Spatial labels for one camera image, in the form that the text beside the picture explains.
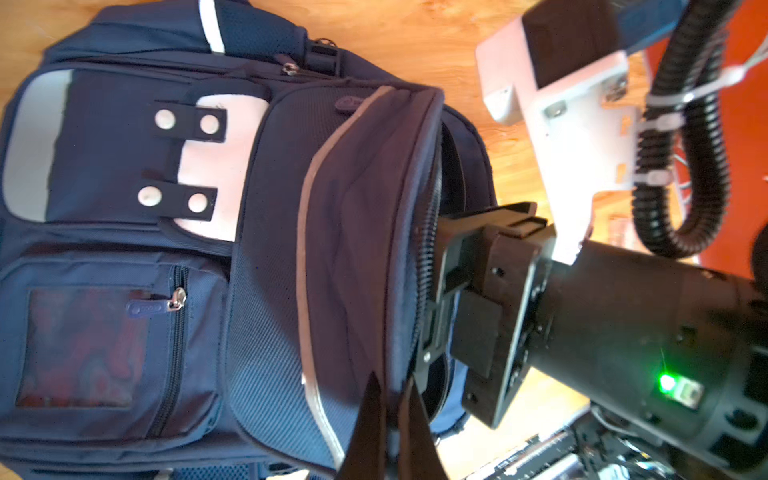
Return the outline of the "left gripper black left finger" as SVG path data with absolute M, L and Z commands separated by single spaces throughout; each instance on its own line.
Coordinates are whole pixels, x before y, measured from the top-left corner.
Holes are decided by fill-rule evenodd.
M 378 376 L 368 377 L 363 401 L 336 480 L 382 480 L 386 466 L 386 413 Z

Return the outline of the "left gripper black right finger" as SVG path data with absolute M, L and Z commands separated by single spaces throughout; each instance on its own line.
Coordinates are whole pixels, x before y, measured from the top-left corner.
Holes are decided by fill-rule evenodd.
M 405 384 L 398 410 L 398 478 L 446 480 L 429 427 L 421 395 L 410 378 Z

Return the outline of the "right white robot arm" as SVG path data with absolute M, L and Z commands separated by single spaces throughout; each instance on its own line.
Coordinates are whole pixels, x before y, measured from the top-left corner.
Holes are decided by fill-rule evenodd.
M 684 258 L 722 225 L 730 184 L 718 100 L 732 1 L 697 1 L 662 57 L 645 118 L 683 118 L 693 183 L 690 214 L 669 223 L 662 191 L 633 192 L 646 246 L 585 243 L 571 266 L 549 260 L 552 226 L 514 208 L 441 219 L 457 289 L 452 353 L 469 369 L 463 407 L 493 427 L 536 368 L 598 405 L 736 479 L 767 475 L 767 293 Z

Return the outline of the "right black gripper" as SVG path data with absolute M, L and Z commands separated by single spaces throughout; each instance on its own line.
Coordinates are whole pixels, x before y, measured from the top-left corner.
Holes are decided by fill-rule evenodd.
M 532 203 L 429 213 L 413 374 L 431 414 L 452 362 L 489 427 L 537 369 L 734 479 L 767 475 L 767 249 L 752 279 L 586 242 L 564 264 Z

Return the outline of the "navy blue backpack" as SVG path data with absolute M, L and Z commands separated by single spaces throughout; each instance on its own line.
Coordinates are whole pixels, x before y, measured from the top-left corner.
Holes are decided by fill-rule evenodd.
M 442 90 L 245 1 L 101 10 L 1 127 L 1 461 L 26 479 L 384 478 L 429 213 L 496 204 Z

